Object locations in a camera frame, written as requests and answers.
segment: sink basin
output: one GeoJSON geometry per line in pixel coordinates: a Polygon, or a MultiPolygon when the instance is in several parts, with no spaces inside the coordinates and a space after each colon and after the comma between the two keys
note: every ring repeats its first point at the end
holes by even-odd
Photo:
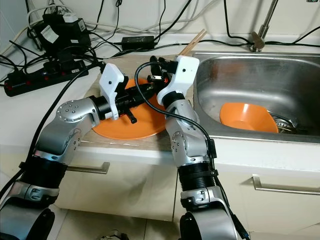
{"type": "Polygon", "coordinates": [[[320,143],[320,55],[196,52],[193,56],[200,60],[194,109],[210,136],[320,143]],[[220,122],[224,103],[263,106],[280,116],[273,117],[285,130],[268,133],[225,126],[220,122]]]}

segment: cabinet handle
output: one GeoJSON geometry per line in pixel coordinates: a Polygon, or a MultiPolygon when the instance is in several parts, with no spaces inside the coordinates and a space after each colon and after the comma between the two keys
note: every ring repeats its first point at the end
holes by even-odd
{"type": "Polygon", "coordinates": [[[256,191],[277,192],[277,193],[286,193],[286,194],[320,195],[320,191],[292,190],[292,189],[285,189],[285,188],[263,187],[261,185],[260,177],[257,174],[252,175],[252,182],[253,182],[253,187],[256,191]]]}
{"type": "Polygon", "coordinates": [[[67,171],[91,173],[91,174],[107,174],[110,167],[110,162],[104,162],[101,167],[82,167],[82,166],[68,166],[67,171]]]}

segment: chopsticks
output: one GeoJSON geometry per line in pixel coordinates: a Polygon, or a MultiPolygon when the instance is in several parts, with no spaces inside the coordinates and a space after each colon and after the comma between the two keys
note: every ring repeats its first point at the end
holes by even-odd
{"type": "Polygon", "coordinates": [[[206,35],[207,31],[202,29],[201,32],[199,32],[192,41],[185,46],[185,48],[179,53],[179,55],[188,55],[188,53],[195,47],[195,45],[206,35]]]}

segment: wooden cutting board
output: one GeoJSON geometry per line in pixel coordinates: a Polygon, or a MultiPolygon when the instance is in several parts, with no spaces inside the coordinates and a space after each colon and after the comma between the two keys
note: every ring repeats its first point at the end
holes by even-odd
{"type": "MultiPolygon", "coordinates": [[[[175,55],[163,56],[165,59],[173,60],[175,55]]],[[[143,63],[149,62],[149,55],[128,55],[113,59],[106,59],[106,63],[115,64],[129,79],[133,79],[135,71],[138,66],[143,63]]],[[[143,69],[139,78],[146,79],[150,74],[150,68],[143,69]]],[[[100,96],[99,80],[101,74],[97,77],[96,81],[92,84],[90,89],[85,94],[85,98],[91,95],[96,97],[100,96]]],[[[193,87],[190,87],[187,93],[187,99],[192,102],[193,87]]],[[[170,138],[166,131],[160,132],[156,135],[137,140],[115,140],[103,137],[95,133],[93,130],[88,132],[82,139],[82,146],[85,147],[100,147],[100,148],[117,148],[117,149],[138,149],[138,150],[155,150],[155,151],[171,151],[170,138]]]]}

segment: wall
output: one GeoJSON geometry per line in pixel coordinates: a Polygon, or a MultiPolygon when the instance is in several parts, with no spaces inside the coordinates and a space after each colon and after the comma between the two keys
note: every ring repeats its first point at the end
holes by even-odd
{"type": "MultiPolygon", "coordinates": [[[[36,7],[43,6],[44,0],[32,0],[36,7]]],[[[227,10],[230,32],[234,34],[251,33],[259,30],[263,23],[272,0],[227,0],[227,10]]],[[[78,16],[87,21],[96,21],[100,8],[100,0],[64,0],[72,7],[78,16]]],[[[116,24],[116,0],[106,0],[100,17],[100,22],[116,24]]],[[[173,20],[181,11],[187,0],[167,0],[164,21],[173,20]]],[[[209,0],[199,0],[197,13],[209,0]]],[[[186,13],[190,16],[195,6],[193,0],[186,13]]],[[[123,0],[120,6],[119,26],[129,25],[139,28],[148,27],[159,21],[163,10],[164,0],[123,0]]],[[[320,25],[320,2],[306,0],[279,0],[270,22],[269,34],[301,35],[320,25]]],[[[190,24],[183,32],[198,33],[206,28],[209,33],[225,34],[225,14],[222,0],[216,3],[203,17],[190,24]]]]}
{"type": "MultiPolygon", "coordinates": [[[[7,47],[9,40],[12,40],[25,26],[27,26],[25,2],[22,0],[0,0],[0,52],[7,47]]],[[[32,41],[26,38],[25,32],[17,40],[17,43],[34,49],[32,41]]],[[[24,60],[22,53],[16,51],[15,47],[11,47],[4,55],[17,65],[24,60]]],[[[0,64],[0,80],[11,71],[12,67],[0,64]]]]}

